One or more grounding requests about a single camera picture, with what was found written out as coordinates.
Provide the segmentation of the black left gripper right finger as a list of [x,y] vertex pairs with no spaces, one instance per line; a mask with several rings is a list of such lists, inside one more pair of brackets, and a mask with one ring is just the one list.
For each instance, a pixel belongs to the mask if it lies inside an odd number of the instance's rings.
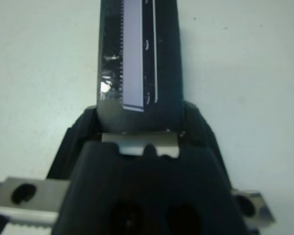
[[183,103],[183,120],[180,127],[180,138],[192,146],[209,148],[220,166],[227,188],[232,189],[217,139],[199,108],[190,103]]

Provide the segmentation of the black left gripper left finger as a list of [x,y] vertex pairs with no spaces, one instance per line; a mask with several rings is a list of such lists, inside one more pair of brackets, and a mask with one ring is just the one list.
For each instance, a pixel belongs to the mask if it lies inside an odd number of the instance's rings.
[[47,174],[48,179],[68,180],[87,141],[101,141],[100,122],[96,106],[87,107],[69,127],[62,139],[53,163]]

